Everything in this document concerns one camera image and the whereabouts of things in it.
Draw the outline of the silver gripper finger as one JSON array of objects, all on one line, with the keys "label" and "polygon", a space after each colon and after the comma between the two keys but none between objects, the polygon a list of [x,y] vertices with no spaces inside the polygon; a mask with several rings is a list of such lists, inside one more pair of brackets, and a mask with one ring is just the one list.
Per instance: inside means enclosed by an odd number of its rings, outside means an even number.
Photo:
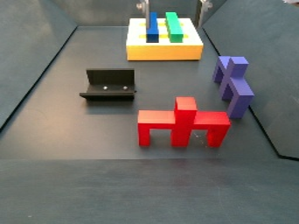
[{"label": "silver gripper finger", "polygon": [[204,14],[212,8],[211,0],[200,0],[200,15],[198,15],[198,26],[203,24]]},{"label": "silver gripper finger", "polygon": [[149,0],[138,0],[136,8],[144,13],[145,25],[149,25]]}]

